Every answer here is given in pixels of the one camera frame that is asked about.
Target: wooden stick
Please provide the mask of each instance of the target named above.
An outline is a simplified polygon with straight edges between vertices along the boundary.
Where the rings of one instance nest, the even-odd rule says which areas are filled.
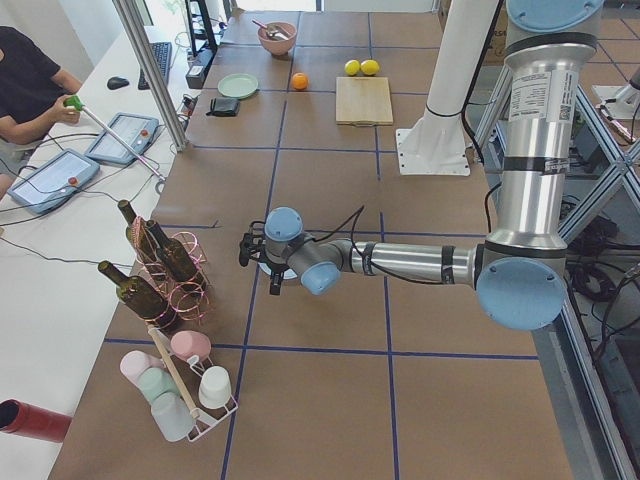
[[[178,390],[180,391],[180,395],[182,395],[184,402],[187,404],[187,407],[189,407],[191,416],[193,418],[198,418],[200,416],[200,410],[193,401],[193,398],[191,398],[191,394],[189,393],[189,390],[187,390],[187,386],[182,381],[182,377],[178,373],[178,369],[173,363],[173,360],[171,360],[171,355],[169,355],[169,352],[167,352],[167,349],[162,344],[162,340],[158,335],[158,331],[155,328],[150,328],[148,332],[153,339],[153,343],[156,344],[156,348],[158,349],[158,352],[160,352],[160,356],[162,357],[164,364],[167,366],[167,369],[169,370],[173,381],[176,382]]]

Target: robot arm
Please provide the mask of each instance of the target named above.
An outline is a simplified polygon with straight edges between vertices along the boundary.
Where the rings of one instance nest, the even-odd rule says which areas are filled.
[[[452,9],[463,8],[465,1],[455,0]],[[269,214],[264,234],[245,234],[241,264],[248,258],[265,262],[272,271],[272,293],[287,268],[316,295],[333,286],[341,271],[382,274],[469,285],[487,315],[510,328],[533,330],[551,323],[565,299],[567,245],[558,223],[575,93],[580,69],[595,53],[602,4],[507,2],[505,63],[513,74],[508,145],[498,224],[483,245],[467,250],[349,239],[322,243],[304,231],[295,210],[285,207]],[[443,48],[440,55],[446,52]],[[439,73],[436,65],[434,80]]]

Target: cup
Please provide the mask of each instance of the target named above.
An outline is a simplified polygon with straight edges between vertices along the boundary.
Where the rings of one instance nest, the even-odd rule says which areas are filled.
[[[61,443],[71,417],[18,400],[0,403],[0,432]]]
[[[211,340],[204,333],[183,330],[171,338],[171,350],[185,362],[194,355],[198,357],[198,362],[202,362],[211,355]]]
[[[232,399],[229,372],[217,365],[208,368],[200,380],[198,397],[200,403],[210,409],[223,408],[230,403]]]
[[[196,425],[187,404],[173,392],[166,392],[151,404],[151,415],[169,442],[183,439]]]
[[[140,375],[151,367],[162,368],[164,364],[159,358],[140,350],[133,350],[127,353],[120,361],[120,371],[135,386],[138,386]]]
[[[163,393],[173,392],[180,396],[180,390],[171,375],[158,367],[151,367],[140,375],[138,388],[149,404],[152,404]]]

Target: brown glass bottle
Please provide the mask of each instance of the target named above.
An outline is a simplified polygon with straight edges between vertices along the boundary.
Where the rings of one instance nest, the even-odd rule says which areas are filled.
[[[183,322],[169,302],[144,278],[138,275],[129,277],[107,260],[98,264],[98,271],[117,285],[118,298],[144,319],[147,325],[172,332]]]
[[[136,244],[133,241],[133,222],[137,218],[136,212],[133,210],[129,200],[120,200],[118,202],[118,209],[127,221],[127,228],[125,229],[127,240],[129,240],[131,246],[136,249]],[[142,220],[142,228],[140,229],[139,235],[140,239],[138,242],[138,248],[142,254],[141,256],[143,257],[142,260],[144,260],[144,266],[155,284],[160,285],[167,280],[167,275],[156,256],[156,243],[147,232],[144,219]]]
[[[204,291],[207,288],[207,281],[193,263],[193,259],[180,240],[169,238],[155,220],[147,220],[147,229],[158,244],[156,255],[167,267],[171,278],[182,283],[183,290],[187,292],[198,289]]]

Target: keyboard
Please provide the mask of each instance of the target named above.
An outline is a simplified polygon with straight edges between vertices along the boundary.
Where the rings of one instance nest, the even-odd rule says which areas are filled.
[[[169,83],[169,69],[171,68],[171,42],[151,43],[151,51],[156,57],[160,73],[164,79],[164,83]],[[138,79],[138,90],[149,90],[149,83],[145,78],[144,72],[140,69],[140,78]]]

